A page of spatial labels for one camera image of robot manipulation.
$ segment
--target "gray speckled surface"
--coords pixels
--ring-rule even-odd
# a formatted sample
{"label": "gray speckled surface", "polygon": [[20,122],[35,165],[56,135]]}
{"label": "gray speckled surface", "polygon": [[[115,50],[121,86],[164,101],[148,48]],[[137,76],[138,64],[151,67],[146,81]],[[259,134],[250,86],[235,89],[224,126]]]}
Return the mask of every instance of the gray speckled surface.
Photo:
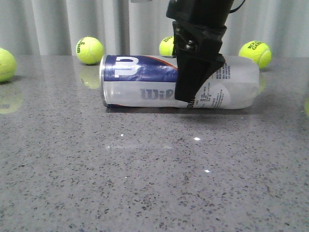
{"label": "gray speckled surface", "polygon": [[308,58],[274,59],[250,108],[191,111],[108,110],[86,86],[98,66],[16,60],[0,84],[2,232],[309,231]]}

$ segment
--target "curtain fold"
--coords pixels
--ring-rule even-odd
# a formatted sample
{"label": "curtain fold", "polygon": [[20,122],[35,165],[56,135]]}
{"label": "curtain fold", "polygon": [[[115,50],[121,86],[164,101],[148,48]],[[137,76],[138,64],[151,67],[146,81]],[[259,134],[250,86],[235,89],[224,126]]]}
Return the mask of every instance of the curtain fold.
{"label": "curtain fold", "polygon": [[[233,8],[242,0],[235,0]],[[13,54],[75,55],[84,36],[98,38],[107,54],[158,55],[173,34],[169,0],[0,0],[0,47]],[[221,53],[237,55],[251,40],[274,56],[308,57],[308,0],[246,0],[230,14]]]}

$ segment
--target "white can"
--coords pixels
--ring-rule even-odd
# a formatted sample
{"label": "white can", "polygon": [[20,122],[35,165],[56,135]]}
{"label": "white can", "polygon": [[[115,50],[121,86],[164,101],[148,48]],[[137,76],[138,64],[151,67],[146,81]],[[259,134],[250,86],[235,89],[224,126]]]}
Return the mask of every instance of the white can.
{"label": "white can", "polygon": [[258,65],[238,56],[225,56],[225,60],[195,99],[184,102],[174,97],[176,58],[105,55],[99,74],[104,105],[221,109],[251,106],[259,91]]}

